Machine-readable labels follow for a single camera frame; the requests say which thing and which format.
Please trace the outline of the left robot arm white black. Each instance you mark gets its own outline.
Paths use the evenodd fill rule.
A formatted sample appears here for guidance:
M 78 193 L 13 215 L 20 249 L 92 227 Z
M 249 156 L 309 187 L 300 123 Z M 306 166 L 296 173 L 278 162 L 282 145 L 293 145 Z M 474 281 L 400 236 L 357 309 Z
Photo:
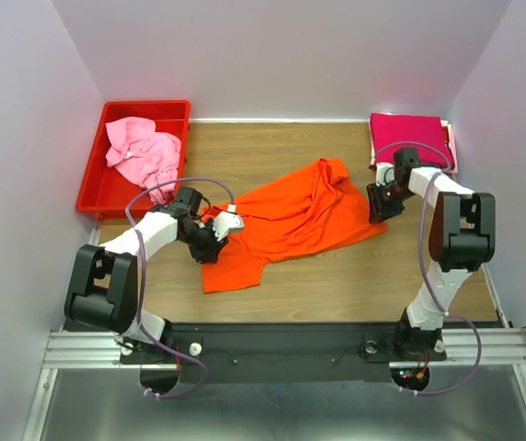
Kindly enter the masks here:
M 86 244 L 76 253 L 64 303 L 65 317 L 79 324 L 142 343 L 154 362 L 177 355 L 172 323 L 143 309 L 147 261 L 174 242 L 184 243 L 199 264 L 214 264 L 229 243 L 231 232 L 244 228 L 235 205 L 214 217 L 199 215 L 205 197 L 191 187 L 180 187 L 168 204 L 157 204 L 136 221 L 125 214 L 129 230 L 100 245 Z

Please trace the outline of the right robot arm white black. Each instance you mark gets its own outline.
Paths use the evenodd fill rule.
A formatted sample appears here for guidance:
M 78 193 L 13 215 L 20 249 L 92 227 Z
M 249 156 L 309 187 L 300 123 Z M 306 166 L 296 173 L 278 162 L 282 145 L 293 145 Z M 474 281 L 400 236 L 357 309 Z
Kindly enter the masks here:
M 431 209 L 431 220 L 422 219 L 418 230 L 418 262 L 423 284 L 395 325 L 392 352 L 402 358 L 419 355 L 440 358 L 444 352 L 441 328 L 462 284 L 496 250 L 496 199 L 475 192 L 449 176 L 450 167 L 439 168 L 419 159 L 418 141 L 387 145 L 393 161 L 383 177 L 367 185 L 372 224 L 403 213 L 413 196 L 422 199 L 422 210 Z

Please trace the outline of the orange t shirt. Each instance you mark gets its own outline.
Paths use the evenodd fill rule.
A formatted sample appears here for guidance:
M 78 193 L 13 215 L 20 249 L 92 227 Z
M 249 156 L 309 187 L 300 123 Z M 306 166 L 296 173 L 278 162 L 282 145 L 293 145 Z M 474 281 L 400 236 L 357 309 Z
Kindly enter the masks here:
M 268 264 L 350 246 L 388 230 L 383 222 L 369 222 L 369 202 L 338 158 L 319 159 L 234 204 L 244 229 L 228 237 L 217 263 L 202 266 L 206 294 L 257 286 Z

